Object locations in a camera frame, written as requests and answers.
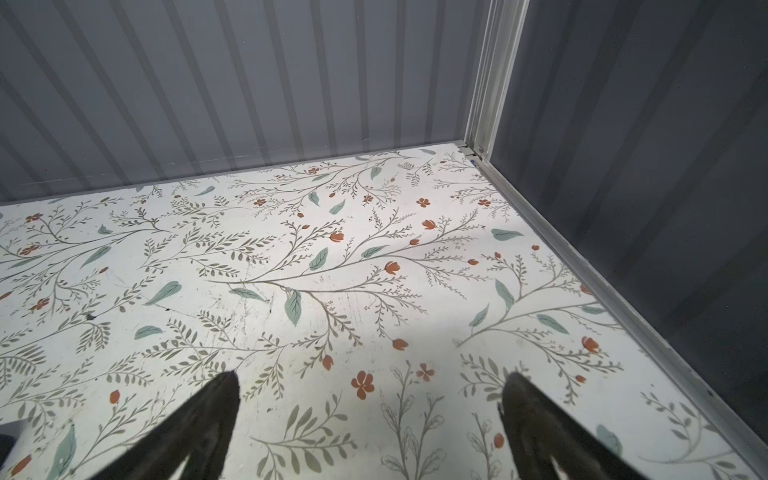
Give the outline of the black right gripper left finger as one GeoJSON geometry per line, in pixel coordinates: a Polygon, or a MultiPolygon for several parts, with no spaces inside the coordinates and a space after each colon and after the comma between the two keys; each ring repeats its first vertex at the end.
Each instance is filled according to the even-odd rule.
{"type": "Polygon", "coordinates": [[[210,380],[147,436],[94,475],[96,479],[218,479],[240,406],[235,372],[210,380]]]}

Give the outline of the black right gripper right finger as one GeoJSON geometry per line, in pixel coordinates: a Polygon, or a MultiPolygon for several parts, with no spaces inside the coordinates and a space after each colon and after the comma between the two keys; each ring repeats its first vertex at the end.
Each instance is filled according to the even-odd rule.
{"type": "Polygon", "coordinates": [[[507,376],[499,415],[522,479],[642,479],[520,373],[507,376]]]}

